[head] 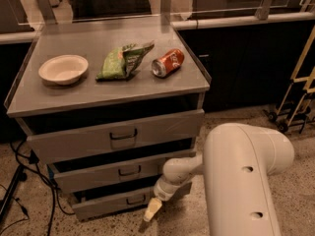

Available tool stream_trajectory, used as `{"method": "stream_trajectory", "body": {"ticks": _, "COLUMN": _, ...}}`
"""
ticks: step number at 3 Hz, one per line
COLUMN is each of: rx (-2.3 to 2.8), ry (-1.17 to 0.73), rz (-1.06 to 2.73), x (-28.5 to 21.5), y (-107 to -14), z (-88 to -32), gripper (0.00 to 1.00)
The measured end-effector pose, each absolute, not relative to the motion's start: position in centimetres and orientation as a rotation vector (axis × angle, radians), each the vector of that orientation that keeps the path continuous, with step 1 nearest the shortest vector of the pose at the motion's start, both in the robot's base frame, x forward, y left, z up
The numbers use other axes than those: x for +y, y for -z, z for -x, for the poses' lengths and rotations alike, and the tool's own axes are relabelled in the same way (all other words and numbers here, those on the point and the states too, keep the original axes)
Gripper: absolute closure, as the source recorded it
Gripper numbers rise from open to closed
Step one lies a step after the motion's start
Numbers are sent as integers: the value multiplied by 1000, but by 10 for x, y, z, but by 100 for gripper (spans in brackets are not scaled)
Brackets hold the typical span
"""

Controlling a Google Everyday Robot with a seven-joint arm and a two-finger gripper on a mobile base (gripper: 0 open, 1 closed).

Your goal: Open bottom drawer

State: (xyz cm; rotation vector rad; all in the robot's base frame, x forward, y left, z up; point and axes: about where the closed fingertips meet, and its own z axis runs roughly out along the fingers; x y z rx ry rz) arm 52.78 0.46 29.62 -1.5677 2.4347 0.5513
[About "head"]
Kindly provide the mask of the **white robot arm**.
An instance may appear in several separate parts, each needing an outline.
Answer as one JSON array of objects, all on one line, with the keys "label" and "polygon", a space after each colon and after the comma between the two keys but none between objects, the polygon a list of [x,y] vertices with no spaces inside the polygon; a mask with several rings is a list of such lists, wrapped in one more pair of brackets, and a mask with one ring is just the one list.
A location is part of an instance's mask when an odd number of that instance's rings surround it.
[{"label": "white robot arm", "polygon": [[291,141],[277,130],[218,125],[203,152],[164,164],[144,220],[151,221],[178,189],[202,174],[211,236],[282,236],[268,177],[284,172],[293,160]]}]

